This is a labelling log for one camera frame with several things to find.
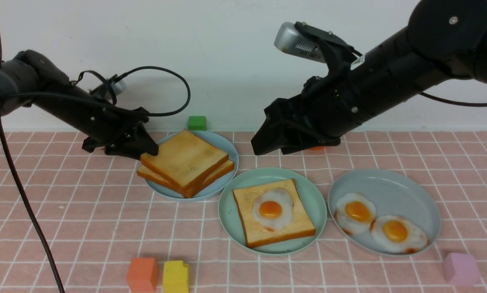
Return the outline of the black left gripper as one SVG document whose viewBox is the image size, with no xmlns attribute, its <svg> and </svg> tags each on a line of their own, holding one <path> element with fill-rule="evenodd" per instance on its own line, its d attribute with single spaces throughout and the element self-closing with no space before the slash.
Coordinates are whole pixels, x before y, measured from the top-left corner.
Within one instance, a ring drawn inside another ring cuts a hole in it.
<svg viewBox="0 0 487 293">
<path fill-rule="evenodd" d="M 105 155 L 121 156 L 140 160 L 141 155 L 158 155 L 159 145 L 146 131 L 148 122 L 146 109 L 139 107 L 134 114 L 112 111 L 105 107 L 85 106 L 82 115 L 82 132 L 88 137 L 82 149 L 92 153 L 104 148 Z"/>
</svg>

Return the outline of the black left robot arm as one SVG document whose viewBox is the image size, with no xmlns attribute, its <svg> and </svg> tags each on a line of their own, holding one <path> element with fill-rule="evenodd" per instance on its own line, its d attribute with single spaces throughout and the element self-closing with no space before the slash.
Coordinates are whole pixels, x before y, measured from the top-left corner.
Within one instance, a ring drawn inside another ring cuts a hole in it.
<svg viewBox="0 0 487 293">
<path fill-rule="evenodd" d="M 86 91 L 59 70 L 46 56 L 33 50 L 19 52 L 0 63 L 0 114 L 35 105 L 79 130 L 87 137 L 82 149 L 96 148 L 106 155 L 139 160 L 144 153 L 157 155 L 159 146 L 144 124 L 147 111 L 116 107 L 114 80 Z"/>
</svg>

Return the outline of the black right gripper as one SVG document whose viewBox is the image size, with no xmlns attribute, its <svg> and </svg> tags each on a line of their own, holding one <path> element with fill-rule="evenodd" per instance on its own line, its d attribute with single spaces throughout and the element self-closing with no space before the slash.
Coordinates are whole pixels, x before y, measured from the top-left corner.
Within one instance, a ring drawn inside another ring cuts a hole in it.
<svg viewBox="0 0 487 293">
<path fill-rule="evenodd" d="M 344 134 L 374 117 L 368 92 L 372 76 L 374 66 L 368 61 L 353 70 L 342 65 L 326 77 L 308 79 L 300 94 L 273 100 L 251 139 L 254 155 L 339 145 Z"/>
</svg>

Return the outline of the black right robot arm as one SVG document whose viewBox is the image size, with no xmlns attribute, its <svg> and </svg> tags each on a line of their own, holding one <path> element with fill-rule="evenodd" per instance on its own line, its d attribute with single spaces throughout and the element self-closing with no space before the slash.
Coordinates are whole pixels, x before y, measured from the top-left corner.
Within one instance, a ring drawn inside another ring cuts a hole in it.
<svg viewBox="0 0 487 293">
<path fill-rule="evenodd" d="M 274 41 L 281 52 L 325 63 L 328 74 L 308 79 L 300 94 L 278 98 L 251 139 L 255 155 L 337 146 L 341 137 L 415 95 L 451 80 L 487 85 L 487 0 L 421 0 L 408 25 L 361 54 L 333 32 L 285 22 Z"/>
</svg>

